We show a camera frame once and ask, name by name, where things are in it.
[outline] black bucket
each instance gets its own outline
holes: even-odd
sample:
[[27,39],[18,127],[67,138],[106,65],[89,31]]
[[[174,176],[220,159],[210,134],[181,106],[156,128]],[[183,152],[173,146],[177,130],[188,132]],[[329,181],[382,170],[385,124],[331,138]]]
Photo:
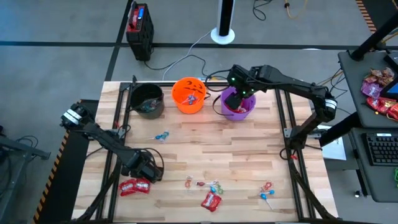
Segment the black bucket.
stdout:
[[164,110],[163,91],[161,87],[151,83],[135,85],[133,82],[130,107],[131,110],[145,119],[156,119],[162,115]]

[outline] purple candy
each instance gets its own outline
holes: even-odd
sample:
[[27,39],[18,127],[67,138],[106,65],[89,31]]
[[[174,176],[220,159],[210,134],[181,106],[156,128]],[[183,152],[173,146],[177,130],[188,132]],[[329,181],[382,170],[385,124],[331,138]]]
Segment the purple candy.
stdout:
[[362,82],[361,92],[366,96],[371,96],[375,99],[379,98],[382,88],[377,83]]

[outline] paper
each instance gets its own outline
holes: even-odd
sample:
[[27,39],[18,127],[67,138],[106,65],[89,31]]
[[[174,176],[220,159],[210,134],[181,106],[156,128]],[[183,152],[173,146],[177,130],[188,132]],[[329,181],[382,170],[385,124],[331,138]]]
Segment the paper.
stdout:
[[[329,126],[319,125],[318,129],[329,129]],[[347,160],[346,151],[344,149],[343,138],[340,137],[333,142],[322,147],[323,158]]]

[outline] purple bucket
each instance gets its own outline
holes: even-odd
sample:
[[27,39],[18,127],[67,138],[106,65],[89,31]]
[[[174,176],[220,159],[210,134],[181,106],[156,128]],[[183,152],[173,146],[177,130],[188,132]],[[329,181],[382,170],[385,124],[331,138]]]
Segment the purple bucket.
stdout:
[[230,119],[231,121],[242,121],[254,109],[254,106],[256,105],[256,97],[252,95],[247,99],[243,99],[242,106],[248,109],[247,112],[235,113],[228,109],[228,107],[224,103],[225,99],[233,92],[236,92],[235,87],[229,87],[228,89],[221,92],[221,112],[222,114],[230,114],[225,115],[226,119]]

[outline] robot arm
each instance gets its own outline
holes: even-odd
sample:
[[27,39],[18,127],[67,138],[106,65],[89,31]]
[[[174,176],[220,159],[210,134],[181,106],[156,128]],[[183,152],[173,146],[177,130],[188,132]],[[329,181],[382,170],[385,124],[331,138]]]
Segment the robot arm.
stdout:
[[163,167],[157,167],[153,155],[147,149],[135,149],[121,144],[119,135],[105,131],[94,122],[93,115],[79,103],[65,112],[61,126],[66,130],[83,133],[97,140],[105,149],[115,153],[123,163],[122,175],[145,177],[155,183],[162,179]]
[[335,118],[337,102],[327,87],[287,77],[270,65],[251,67],[249,71],[239,65],[233,65],[227,76],[227,81],[236,89],[236,93],[230,94],[225,99],[226,105],[233,110],[238,108],[243,99],[249,98],[255,92],[266,92],[275,88],[312,101],[315,112],[302,125],[291,130],[284,130],[286,131],[285,136],[289,137],[291,149],[303,149],[310,132],[320,123],[329,122]]

